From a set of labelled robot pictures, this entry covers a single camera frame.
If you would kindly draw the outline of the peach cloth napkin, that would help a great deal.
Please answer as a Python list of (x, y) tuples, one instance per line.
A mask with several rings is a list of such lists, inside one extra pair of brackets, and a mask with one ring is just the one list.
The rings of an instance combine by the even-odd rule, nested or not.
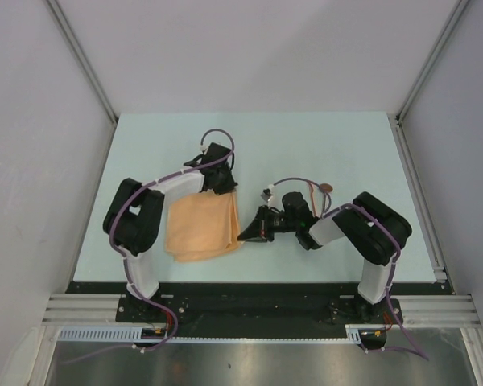
[(195, 193), (170, 206), (165, 251), (181, 263), (209, 260), (239, 249), (240, 233), (235, 192)]

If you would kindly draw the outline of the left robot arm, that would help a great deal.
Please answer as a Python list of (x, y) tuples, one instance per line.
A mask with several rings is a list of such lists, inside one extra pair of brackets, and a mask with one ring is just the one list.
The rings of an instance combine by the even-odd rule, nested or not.
[(195, 193), (234, 191), (237, 183), (229, 164), (233, 155), (233, 148), (212, 142), (174, 173), (147, 184), (132, 178), (120, 182), (102, 227), (111, 248), (122, 256), (126, 288), (136, 297), (133, 310), (142, 320), (153, 321), (162, 311), (162, 302), (154, 297), (159, 281), (150, 249), (158, 238), (163, 209)]

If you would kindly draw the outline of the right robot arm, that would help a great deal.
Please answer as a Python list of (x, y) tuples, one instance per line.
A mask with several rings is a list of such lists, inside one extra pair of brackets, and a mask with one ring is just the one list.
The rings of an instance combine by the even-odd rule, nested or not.
[(237, 237), (242, 242), (272, 242), (277, 233), (293, 233), (305, 250), (317, 250), (347, 239), (364, 259), (355, 302), (357, 317), (375, 322), (384, 313), (400, 252), (412, 234), (409, 222), (369, 192), (321, 217), (314, 216), (298, 191), (282, 197), (280, 211), (268, 204), (258, 208), (249, 226)]

